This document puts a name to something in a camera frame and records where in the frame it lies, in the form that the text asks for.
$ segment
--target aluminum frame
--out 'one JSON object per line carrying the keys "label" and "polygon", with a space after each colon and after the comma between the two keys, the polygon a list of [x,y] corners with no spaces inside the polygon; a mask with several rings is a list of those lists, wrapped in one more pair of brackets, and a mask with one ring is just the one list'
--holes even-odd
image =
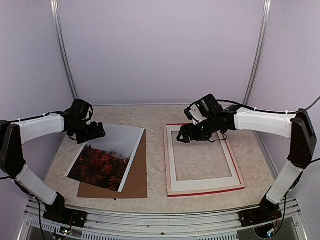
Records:
{"label": "aluminum frame", "polygon": [[67,82],[68,82],[73,99],[77,99],[79,94],[77,91],[77,87],[76,87],[74,78],[71,73],[71,68],[70,68],[70,64],[69,64],[69,60],[68,60],[68,55],[67,55],[65,41],[64,41],[64,35],[63,35],[61,21],[60,21],[58,0],[50,0],[50,5],[51,5],[53,22],[54,22],[54,26],[55,26],[55,30],[56,30],[56,35],[57,35],[57,39],[58,39],[60,54],[61,54],[64,70],[65,70],[66,77],[67,77]]}
{"label": "aluminum frame", "polygon": [[[283,212],[284,201],[279,205]],[[67,207],[88,213],[84,228],[72,227],[75,232],[81,234],[81,237],[74,237],[74,239],[173,240],[179,238],[180,240],[203,240],[214,239],[214,237],[218,236],[223,239],[222,236],[234,236],[235,234],[238,237],[238,231],[253,228],[253,226],[241,227],[238,213],[241,210],[251,209],[256,206],[214,212],[162,214],[115,212],[68,205]],[[41,215],[44,209],[45,206],[41,204]],[[23,225],[18,240],[27,239],[30,226],[40,227],[38,214],[38,203],[31,198],[23,216]],[[295,198],[288,199],[286,203],[285,218],[291,217],[295,222],[298,238],[300,240],[308,240],[304,219]],[[69,227],[47,219],[42,219],[41,221],[43,229],[52,233],[54,229]]]}
{"label": "aluminum frame", "polygon": [[264,48],[264,43],[266,39],[266,33],[267,33],[267,27],[269,22],[269,16],[270,16],[270,9],[271,9],[271,0],[264,0],[264,7],[263,7],[263,14],[262,14],[262,21],[261,21],[261,28],[259,33],[259,40],[258,45],[256,48],[255,56],[254,56],[254,62],[250,73],[250,79],[248,83],[248,87],[245,92],[245,96],[243,99],[243,104],[248,105],[252,92],[254,90],[254,85],[256,82],[256,77],[259,69],[259,64]]}

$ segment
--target white wall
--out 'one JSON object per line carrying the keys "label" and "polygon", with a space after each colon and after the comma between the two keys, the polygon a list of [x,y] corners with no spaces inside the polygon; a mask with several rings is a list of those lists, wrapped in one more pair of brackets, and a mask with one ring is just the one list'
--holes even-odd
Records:
{"label": "white wall", "polygon": [[[320,95],[320,1],[272,1],[264,50],[250,105],[296,111]],[[309,112],[320,137],[320,103]],[[260,134],[278,171],[289,154],[290,141]],[[314,158],[320,158],[320,144]],[[295,188],[312,240],[320,239],[320,162],[304,172]]]}
{"label": "white wall", "polygon": [[[70,107],[48,0],[0,1],[0,58],[0,120]],[[27,164],[42,179],[62,137],[51,135],[23,146]],[[13,240],[29,198],[9,179],[0,181],[0,196],[0,239]]]}
{"label": "white wall", "polygon": [[61,0],[80,98],[95,105],[242,101],[263,0]]}

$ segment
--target red foliage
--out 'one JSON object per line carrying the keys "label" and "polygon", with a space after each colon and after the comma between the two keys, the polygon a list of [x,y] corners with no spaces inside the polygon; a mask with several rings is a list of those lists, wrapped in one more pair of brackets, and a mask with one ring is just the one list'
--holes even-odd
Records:
{"label": "red foliage", "polygon": [[73,165],[68,178],[104,189],[118,191],[129,159],[85,146]]}

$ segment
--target cardboard sheet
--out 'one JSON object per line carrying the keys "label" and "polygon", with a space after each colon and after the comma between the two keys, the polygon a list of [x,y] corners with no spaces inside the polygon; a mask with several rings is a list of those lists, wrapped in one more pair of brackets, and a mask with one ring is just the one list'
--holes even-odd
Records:
{"label": "cardboard sheet", "polygon": [[147,189],[147,144],[146,131],[136,151],[129,175],[122,192],[100,188],[80,182],[78,198],[91,199],[146,199]]}

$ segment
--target wire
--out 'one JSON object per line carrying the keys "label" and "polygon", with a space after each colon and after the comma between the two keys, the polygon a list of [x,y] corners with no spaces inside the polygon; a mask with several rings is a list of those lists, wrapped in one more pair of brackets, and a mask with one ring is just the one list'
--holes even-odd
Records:
{"label": "wire", "polygon": [[69,231],[69,234],[72,232],[72,216],[71,216],[71,218],[70,218],[70,224],[69,224],[69,226],[70,226],[70,231]]}
{"label": "wire", "polygon": [[51,232],[51,236],[53,237],[53,240],[57,238],[57,230],[54,228],[54,233]]}
{"label": "wire", "polygon": [[73,138],[72,136],[69,136],[69,139],[71,139],[72,141],[77,141],[77,139]]}
{"label": "wire", "polygon": [[318,161],[320,161],[320,158],[318,158],[318,159],[316,159],[316,160],[313,160],[313,161],[311,162],[311,164],[313,164],[313,163],[315,163],[315,162],[318,162]]}
{"label": "wire", "polygon": [[208,142],[213,144],[213,143],[216,142],[216,141],[221,142],[221,141],[227,140],[227,138],[228,138],[227,135],[224,134],[224,133],[222,133],[222,132],[220,132],[220,133],[223,135],[223,139],[219,139],[219,138],[218,138],[218,139],[215,139],[215,140],[213,140],[213,141],[210,141],[210,139],[209,139]]}
{"label": "wire", "polygon": [[45,232],[44,232],[44,230],[42,228],[42,223],[41,223],[41,204],[40,204],[40,200],[37,197],[35,197],[35,200],[37,200],[38,205],[39,205],[39,224],[40,224],[41,234],[42,234],[43,239],[47,240],[46,236],[45,236]]}
{"label": "wire", "polygon": [[284,196],[284,209],[283,209],[283,216],[282,216],[281,224],[280,224],[279,228],[276,230],[276,232],[271,236],[271,238],[273,238],[275,235],[277,235],[279,233],[280,229],[282,228],[282,226],[284,224],[285,216],[286,216],[287,195],[288,195],[288,192]]}
{"label": "wire", "polygon": [[20,120],[13,120],[13,121],[9,121],[10,124],[13,123],[18,123],[18,122],[22,122],[22,121],[28,121],[28,120],[33,120],[33,119],[40,119],[40,118],[44,118],[47,117],[48,115],[50,115],[51,112],[48,112],[45,115],[40,115],[40,116],[33,116],[33,117],[29,117],[29,118],[24,118],[24,119],[20,119]]}
{"label": "wire", "polygon": [[269,110],[261,110],[261,109],[255,109],[254,107],[251,106],[247,106],[244,104],[241,104],[239,102],[236,101],[230,101],[230,100],[223,100],[223,99],[219,99],[217,100],[217,102],[221,102],[221,103],[229,103],[229,104],[235,104],[238,105],[240,107],[252,110],[252,111],[256,111],[256,112],[261,112],[261,113],[269,113],[269,114],[281,114],[281,115],[291,115],[291,114],[300,114],[303,113],[305,111],[308,111],[309,109],[311,109],[314,105],[316,105],[316,103],[320,100],[320,96],[310,105],[308,106],[306,109],[300,110],[300,111],[290,111],[290,112],[285,112],[285,111],[269,111]]}
{"label": "wire", "polygon": [[195,117],[192,114],[191,114],[191,117],[193,120],[195,120],[199,124],[199,121],[197,119],[195,119]]}
{"label": "wire", "polygon": [[275,216],[275,227],[276,229],[278,229],[278,226],[279,226],[279,218],[277,216]]}

